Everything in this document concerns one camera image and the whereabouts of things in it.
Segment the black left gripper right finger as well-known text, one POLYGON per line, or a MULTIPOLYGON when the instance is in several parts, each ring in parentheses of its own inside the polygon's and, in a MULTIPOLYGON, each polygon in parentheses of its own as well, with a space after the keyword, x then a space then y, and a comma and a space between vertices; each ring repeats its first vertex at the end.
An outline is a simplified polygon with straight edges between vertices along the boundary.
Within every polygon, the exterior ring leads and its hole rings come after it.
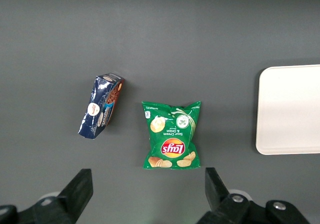
POLYGON ((205 169, 205 195, 211 211, 199 224, 308 224, 291 203, 269 200, 264 207, 240 193, 230 193, 213 167, 205 169))

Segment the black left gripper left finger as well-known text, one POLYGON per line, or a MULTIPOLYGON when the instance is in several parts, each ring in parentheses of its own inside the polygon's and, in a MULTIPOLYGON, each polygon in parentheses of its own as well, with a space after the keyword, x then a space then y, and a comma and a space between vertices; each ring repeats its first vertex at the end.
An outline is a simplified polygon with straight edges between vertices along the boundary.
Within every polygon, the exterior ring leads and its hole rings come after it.
POLYGON ((2 224, 75 224, 93 195, 91 169, 81 169, 57 196, 40 199, 18 212, 14 205, 0 207, 2 224))

